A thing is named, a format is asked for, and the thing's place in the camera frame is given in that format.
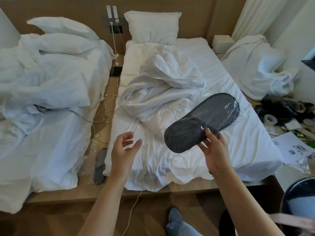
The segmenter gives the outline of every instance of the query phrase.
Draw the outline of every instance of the person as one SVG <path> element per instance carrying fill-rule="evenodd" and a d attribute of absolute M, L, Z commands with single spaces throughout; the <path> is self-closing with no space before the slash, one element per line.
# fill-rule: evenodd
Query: person
<path fill-rule="evenodd" d="M 227 143 L 219 133 L 214 136 L 206 129 L 207 139 L 199 148 L 205 155 L 209 173 L 213 175 L 232 218 L 238 235 L 278 236 L 284 235 L 268 214 L 261 208 L 232 168 Z M 141 147 L 139 139 L 133 144 L 133 133 L 126 132 L 117 137 L 112 150 L 111 175 L 95 202 L 78 236 L 112 236 L 116 225 L 118 208 L 124 185 L 128 179 L 136 153 Z M 177 208 L 169 213 L 167 236 L 200 235 L 185 223 Z"/>

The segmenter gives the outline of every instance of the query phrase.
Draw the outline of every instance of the plastic-wrapped slipper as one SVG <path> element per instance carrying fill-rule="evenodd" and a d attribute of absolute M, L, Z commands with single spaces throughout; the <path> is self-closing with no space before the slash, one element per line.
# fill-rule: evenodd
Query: plastic-wrapped slipper
<path fill-rule="evenodd" d="M 230 126 L 239 115 L 238 101 L 228 93 L 217 93 L 205 99 L 164 132 L 164 141 L 175 153 L 189 150 L 207 137 L 205 129 L 212 134 Z"/>

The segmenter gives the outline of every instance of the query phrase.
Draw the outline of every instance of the white wall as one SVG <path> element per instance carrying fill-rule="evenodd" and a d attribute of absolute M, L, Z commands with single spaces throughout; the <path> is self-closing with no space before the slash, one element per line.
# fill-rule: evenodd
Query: white wall
<path fill-rule="evenodd" d="M 18 45 L 21 35 L 0 9 L 0 49 Z"/>
<path fill-rule="evenodd" d="M 300 68 L 294 98 L 315 103 L 315 71 L 301 60 L 315 47 L 315 0 L 289 0 L 265 35 L 274 48 L 288 58 L 283 69 Z"/>

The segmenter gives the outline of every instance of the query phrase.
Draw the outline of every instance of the forearm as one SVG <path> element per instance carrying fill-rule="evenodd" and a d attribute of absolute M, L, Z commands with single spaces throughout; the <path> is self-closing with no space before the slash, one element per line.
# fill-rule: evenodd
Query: forearm
<path fill-rule="evenodd" d="M 240 236 L 283 235 L 233 169 L 217 172 L 214 178 Z"/>
<path fill-rule="evenodd" d="M 120 179 L 108 179 L 78 236 L 114 234 L 124 184 Z"/>

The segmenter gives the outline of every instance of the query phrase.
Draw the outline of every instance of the person's left hand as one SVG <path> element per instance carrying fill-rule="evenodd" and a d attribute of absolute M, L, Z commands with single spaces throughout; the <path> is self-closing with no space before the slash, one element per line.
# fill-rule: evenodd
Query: person's left hand
<path fill-rule="evenodd" d="M 141 147 L 142 139 L 139 139 L 131 148 L 123 149 L 131 145 L 134 141 L 132 131 L 119 135 L 114 143 L 112 150 L 112 169 L 110 178 L 122 180 L 126 183 L 135 155 Z"/>

